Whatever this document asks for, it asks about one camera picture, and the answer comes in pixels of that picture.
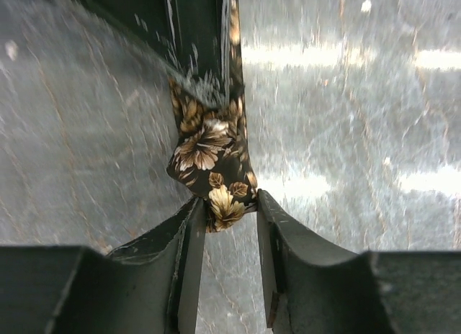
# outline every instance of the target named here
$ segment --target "scratched surface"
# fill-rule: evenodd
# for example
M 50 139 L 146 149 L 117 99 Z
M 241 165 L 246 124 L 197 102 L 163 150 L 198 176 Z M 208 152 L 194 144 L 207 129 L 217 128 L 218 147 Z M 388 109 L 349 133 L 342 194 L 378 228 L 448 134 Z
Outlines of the scratched surface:
M 459 249 L 461 0 L 240 1 L 261 187 L 353 251 Z M 70 4 L 0 21 L 0 243 L 105 252 L 171 216 L 159 67 Z M 207 236 L 197 333 L 267 332 L 256 244 L 251 215 Z

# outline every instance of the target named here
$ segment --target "gray floor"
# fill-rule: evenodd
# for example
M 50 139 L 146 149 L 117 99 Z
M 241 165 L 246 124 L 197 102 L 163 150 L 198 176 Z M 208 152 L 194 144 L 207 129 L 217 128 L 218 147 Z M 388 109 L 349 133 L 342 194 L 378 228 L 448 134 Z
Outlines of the gray floor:
M 460 7 L 241 0 L 261 187 L 353 251 L 460 249 Z M 0 20 L 0 243 L 108 251 L 172 215 L 159 67 L 67 3 Z M 197 332 L 265 333 L 259 273 L 254 215 L 208 235 Z

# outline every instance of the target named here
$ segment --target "gold leaf pattern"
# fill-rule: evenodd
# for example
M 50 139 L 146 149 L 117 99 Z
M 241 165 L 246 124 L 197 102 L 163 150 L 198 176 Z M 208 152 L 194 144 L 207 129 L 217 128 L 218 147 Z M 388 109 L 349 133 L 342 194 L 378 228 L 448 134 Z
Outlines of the gold leaf pattern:
M 229 191 L 230 194 L 235 197 L 245 197 L 246 192 L 248 191 L 248 185 L 240 181 L 237 181 L 229 186 Z
M 217 172 L 210 172 L 208 182 L 213 188 L 219 188 L 220 186 L 224 185 L 223 175 Z
M 246 178 L 249 180 L 252 188 L 256 189 L 258 187 L 258 181 L 253 171 L 246 172 Z
M 220 232 L 257 208 L 246 132 L 238 0 L 231 0 L 228 106 L 206 107 L 170 79 L 179 141 L 166 172 L 205 200 L 207 232 Z

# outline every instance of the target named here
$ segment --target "printed leaf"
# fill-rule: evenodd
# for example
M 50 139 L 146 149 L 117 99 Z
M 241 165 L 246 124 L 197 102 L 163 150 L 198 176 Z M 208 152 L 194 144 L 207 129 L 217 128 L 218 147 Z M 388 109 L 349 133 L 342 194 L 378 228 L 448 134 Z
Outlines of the printed leaf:
M 208 182 L 213 188 L 219 188 L 221 185 L 224 184 L 224 178 L 221 175 L 221 173 L 210 172 Z
M 248 185 L 241 183 L 240 181 L 236 181 L 229 186 L 229 191 L 230 194 L 235 197 L 244 197 L 248 191 Z
M 256 176 L 254 175 L 252 171 L 249 171 L 246 173 L 246 178 L 250 181 L 251 187 L 253 188 L 258 187 L 258 181 L 256 180 Z

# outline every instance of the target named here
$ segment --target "floral fabric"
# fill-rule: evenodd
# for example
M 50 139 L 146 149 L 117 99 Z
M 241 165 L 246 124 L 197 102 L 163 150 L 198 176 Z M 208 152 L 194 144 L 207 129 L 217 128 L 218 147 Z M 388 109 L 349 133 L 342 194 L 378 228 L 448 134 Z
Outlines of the floral fabric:
M 166 171 L 205 200 L 209 233 L 256 211 L 258 184 L 248 152 L 238 0 L 231 0 L 230 7 L 229 105 L 210 109 L 169 80 L 179 142 Z

